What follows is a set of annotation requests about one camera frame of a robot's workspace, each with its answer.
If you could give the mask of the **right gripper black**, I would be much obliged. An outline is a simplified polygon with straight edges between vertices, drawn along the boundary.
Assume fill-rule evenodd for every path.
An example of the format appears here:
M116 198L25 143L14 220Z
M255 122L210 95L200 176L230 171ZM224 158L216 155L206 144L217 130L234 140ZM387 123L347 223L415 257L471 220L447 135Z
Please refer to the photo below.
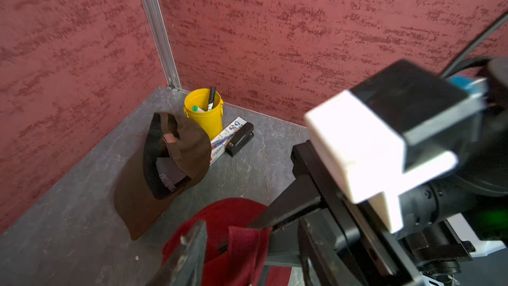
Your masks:
M295 180L249 225L272 230L258 285L274 267L301 268L305 285L426 285L373 210L347 201L310 141L291 160Z

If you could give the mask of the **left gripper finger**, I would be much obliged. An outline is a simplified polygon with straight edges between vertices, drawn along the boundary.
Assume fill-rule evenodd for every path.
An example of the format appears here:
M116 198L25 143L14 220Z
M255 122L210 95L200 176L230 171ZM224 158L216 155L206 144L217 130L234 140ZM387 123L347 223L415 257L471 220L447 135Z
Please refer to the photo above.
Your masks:
M202 285L207 243L205 221L197 221L180 245L160 267L147 285L199 286Z

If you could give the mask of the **red cap with white logo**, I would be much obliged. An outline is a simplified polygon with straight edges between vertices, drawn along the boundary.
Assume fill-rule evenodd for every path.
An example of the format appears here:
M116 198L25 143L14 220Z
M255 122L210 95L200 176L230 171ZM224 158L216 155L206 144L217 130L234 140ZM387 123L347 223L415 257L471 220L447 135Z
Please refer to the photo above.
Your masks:
M165 268L196 222L206 224L206 250L202 285L257 285L267 259L271 229L249 229L267 209L266 205L243 198L215 202L183 223L162 250L161 270L150 285L169 285L171 270Z

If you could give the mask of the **brown cap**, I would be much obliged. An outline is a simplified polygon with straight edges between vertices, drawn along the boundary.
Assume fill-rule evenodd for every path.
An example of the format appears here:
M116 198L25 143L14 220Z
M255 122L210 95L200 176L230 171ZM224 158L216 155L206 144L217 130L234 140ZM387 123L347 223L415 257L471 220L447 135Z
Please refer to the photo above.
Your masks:
M144 142L116 181L113 203L131 240L139 239L173 200L206 176L212 147L185 115L153 114Z

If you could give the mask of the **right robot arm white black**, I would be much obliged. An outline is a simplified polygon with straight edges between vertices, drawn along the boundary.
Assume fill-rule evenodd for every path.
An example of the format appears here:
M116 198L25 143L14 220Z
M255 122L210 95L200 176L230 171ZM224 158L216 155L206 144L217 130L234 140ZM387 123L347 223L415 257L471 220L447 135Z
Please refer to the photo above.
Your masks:
M307 285L456 285L507 247L507 58L399 60L305 114L294 182L250 223Z

